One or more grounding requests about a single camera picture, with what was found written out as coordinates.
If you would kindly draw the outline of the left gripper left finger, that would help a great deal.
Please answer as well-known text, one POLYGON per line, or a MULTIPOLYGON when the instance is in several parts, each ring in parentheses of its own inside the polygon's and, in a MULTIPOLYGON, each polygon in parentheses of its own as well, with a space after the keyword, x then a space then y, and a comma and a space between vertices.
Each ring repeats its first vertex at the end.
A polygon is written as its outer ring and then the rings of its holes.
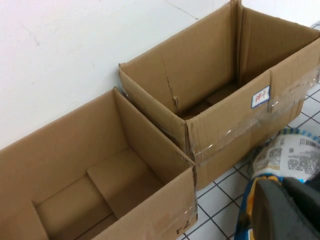
POLYGON ((288 192, 274 180, 258 180, 251 215, 256 240, 306 240, 309 226, 288 192))

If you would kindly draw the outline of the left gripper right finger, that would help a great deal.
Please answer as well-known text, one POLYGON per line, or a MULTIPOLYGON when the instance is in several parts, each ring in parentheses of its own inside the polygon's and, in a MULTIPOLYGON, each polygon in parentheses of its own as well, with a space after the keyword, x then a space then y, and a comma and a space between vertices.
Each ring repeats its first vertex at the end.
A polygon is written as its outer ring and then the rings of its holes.
POLYGON ((287 195, 282 210, 285 240, 318 240, 320 238, 320 191, 314 185, 286 177, 282 186, 287 195))

